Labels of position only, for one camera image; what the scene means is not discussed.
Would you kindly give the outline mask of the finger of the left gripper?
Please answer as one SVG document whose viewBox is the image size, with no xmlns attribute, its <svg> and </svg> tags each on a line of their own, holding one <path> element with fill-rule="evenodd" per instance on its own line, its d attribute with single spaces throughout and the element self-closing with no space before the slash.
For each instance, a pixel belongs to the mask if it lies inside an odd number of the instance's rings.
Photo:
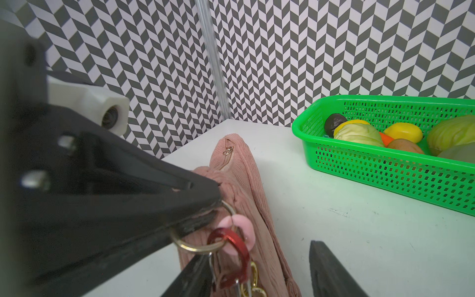
<svg viewBox="0 0 475 297">
<path fill-rule="evenodd" d="M 87 223 L 33 238 L 33 295 L 81 297 L 152 253 L 211 224 L 211 210 L 169 228 L 147 220 Z"/>
<path fill-rule="evenodd" d="M 32 164 L 48 170 L 48 192 L 28 207 L 44 235 L 87 223 L 147 220 L 169 228 L 220 203 L 217 184 L 165 163 L 59 106 L 26 130 Z"/>
</svg>

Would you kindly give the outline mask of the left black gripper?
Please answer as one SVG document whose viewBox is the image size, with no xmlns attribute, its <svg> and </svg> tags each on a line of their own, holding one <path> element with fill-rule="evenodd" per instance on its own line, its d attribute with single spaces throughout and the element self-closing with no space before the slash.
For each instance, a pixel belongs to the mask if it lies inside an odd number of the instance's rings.
<svg viewBox="0 0 475 297">
<path fill-rule="evenodd" d="M 20 27 L 1 21 L 1 296 L 40 297 L 32 240 L 38 228 L 28 207 L 48 192 L 48 170 L 32 164 L 25 132 L 48 112 L 39 44 Z"/>
</svg>

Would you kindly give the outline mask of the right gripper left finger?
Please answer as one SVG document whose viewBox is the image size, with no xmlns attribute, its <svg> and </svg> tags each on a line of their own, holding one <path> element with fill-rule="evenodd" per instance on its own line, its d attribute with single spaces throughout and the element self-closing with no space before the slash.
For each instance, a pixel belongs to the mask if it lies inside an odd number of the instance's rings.
<svg viewBox="0 0 475 297">
<path fill-rule="evenodd" d="M 209 259 L 208 255 L 195 255 L 162 297 L 210 297 L 213 276 Z"/>
</svg>

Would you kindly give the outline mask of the pink corduroy bag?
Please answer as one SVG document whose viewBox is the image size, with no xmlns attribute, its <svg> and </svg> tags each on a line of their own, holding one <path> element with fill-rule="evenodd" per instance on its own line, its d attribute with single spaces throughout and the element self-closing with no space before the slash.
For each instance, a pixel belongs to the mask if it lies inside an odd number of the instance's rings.
<svg viewBox="0 0 475 297">
<path fill-rule="evenodd" d="M 209 166 L 196 168 L 194 173 L 216 181 L 221 198 L 236 213 L 220 209 L 210 225 L 184 237 L 184 242 L 203 246 L 216 228 L 235 226 L 250 253 L 251 276 L 257 278 L 253 296 L 299 297 L 301 291 L 275 233 L 256 161 L 242 137 L 229 134 L 219 140 Z"/>
</svg>

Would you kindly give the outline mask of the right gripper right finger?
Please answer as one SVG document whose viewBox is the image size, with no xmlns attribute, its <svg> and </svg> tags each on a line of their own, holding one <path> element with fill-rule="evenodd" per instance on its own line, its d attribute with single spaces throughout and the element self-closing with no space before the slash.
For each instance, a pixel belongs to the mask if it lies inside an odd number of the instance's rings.
<svg viewBox="0 0 475 297">
<path fill-rule="evenodd" d="M 315 297 L 368 297 L 323 241 L 311 241 L 309 264 Z"/>
</svg>

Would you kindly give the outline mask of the plush keychain decoration with carabiners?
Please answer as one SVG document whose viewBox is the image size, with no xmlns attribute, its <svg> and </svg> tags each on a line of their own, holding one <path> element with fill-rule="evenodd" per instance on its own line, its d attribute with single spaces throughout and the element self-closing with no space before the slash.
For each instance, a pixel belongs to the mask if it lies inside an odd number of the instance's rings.
<svg viewBox="0 0 475 297">
<path fill-rule="evenodd" d="M 193 246 L 179 237 L 172 230 L 171 239 L 181 250 L 195 255 L 210 256 L 209 263 L 213 276 L 212 294 L 225 291 L 234 297 L 266 297 L 268 294 L 259 286 L 259 270 L 251 259 L 251 250 L 256 243 L 256 236 L 251 221 L 237 214 L 227 202 L 221 202 L 229 216 L 223 218 L 220 226 L 207 238 L 206 245 Z M 218 255 L 223 252 L 237 258 L 237 265 L 230 271 L 224 272 L 216 264 Z"/>
</svg>

